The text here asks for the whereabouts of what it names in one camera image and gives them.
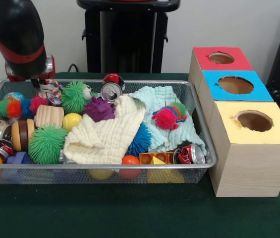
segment green koosh ball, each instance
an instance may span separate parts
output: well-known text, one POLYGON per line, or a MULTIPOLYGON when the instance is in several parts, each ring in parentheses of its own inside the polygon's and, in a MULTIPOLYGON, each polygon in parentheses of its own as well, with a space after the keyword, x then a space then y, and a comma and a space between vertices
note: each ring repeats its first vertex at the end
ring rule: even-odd
POLYGON ((91 100, 86 100, 84 97, 84 89, 86 86, 87 85, 81 81, 72 81, 64 87, 61 101, 66 114, 80 114, 84 110, 85 105, 91 102, 91 100))
POLYGON ((11 101, 9 100, 2 100, 0 101, 0 115, 4 116, 7 118, 7 105, 10 103, 11 101))
POLYGON ((64 148, 64 128, 46 125, 35 130, 29 143, 29 156, 35 164, 57 164, 60 151, 64 148))

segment light blue washcloth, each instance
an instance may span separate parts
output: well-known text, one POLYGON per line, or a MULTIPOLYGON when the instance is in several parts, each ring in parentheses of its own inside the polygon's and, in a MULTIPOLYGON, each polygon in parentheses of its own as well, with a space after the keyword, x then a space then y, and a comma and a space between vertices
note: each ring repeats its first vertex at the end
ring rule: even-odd
POLYGON ((196 133, 193 119, 191 115, 186 112, 187 119, 185 122, 179 122, 179 127, 175 130, 163 130, 155 125, 155 121, 152 120, 153 112, 158 111, 165 106, 177 101, 176 94, 173 92, 171 86, 166 87, 148 87, 145 86, 140 90, 129 94, 129 97, 138 99, 145 104, 145 115, 143 123, 148 127, 152 134, 150 152, 166 152, 174 150, 178 145, 184 141, 189 141, 193 144, 200 146, 204 155, 207 154, 205 143, 199 138, 196 133))

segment red soda can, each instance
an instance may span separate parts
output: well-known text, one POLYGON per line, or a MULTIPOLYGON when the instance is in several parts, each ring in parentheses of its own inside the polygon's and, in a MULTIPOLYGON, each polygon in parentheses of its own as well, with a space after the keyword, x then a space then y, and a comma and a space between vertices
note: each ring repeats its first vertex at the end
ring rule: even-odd
POLYGON ((200 147, 195 144, 187 145, 181 149, 177 149, 173 156, 174 164, 191 165, 205 164, 205 156, 200 147))

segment textured cloth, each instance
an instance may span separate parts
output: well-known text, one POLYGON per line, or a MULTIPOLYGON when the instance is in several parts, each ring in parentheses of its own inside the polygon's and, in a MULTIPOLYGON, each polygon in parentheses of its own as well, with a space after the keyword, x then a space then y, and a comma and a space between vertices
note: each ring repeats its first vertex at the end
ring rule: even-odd
POLYGON ((94 122, 87 114, 66 137, 64 155, 78 164, 119 165, 144 118, 144 105, 128 96, 115 101, 115 119, 94 122))
POLYGON ((143 122, 152 134, 151 145, 149 147, 150 152, 174 150, 184 141, 189 141, 193 144, 199 145, 206 155, 207 151, 205 149, 205 143, 197 135, 193 119, 188 112, 186 112, 186 121, 179 122, 179 127, 172 131, 163 130, 157 127, 155 121, 152 120, 153 112, 164 107, 165 101, 167 104, 180 101, 173 92, 171 86, 155 88, 145 86, 140 90, 129 94, 129 97, 139 99, 145 104, 146 112, 143 122))

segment white wall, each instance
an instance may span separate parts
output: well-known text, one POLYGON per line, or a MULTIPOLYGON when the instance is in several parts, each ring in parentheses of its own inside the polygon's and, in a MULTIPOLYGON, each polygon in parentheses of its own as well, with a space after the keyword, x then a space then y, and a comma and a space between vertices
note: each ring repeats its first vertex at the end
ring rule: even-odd
MULTIPOLYGON (((86 45, 81 41, 84 10, 75 0, 33 3, 43 23, 47 53, 56 59, 56 71, 67 71, 71 63, 86 71, 86 45)), ((193 46, 237 46, 267 81, 280 42, 280 0, 182 0, 179 10, 168 17, 163 72, 187 73, 193 46)), ((0 55, 0 79, 4 77, 0 55)))

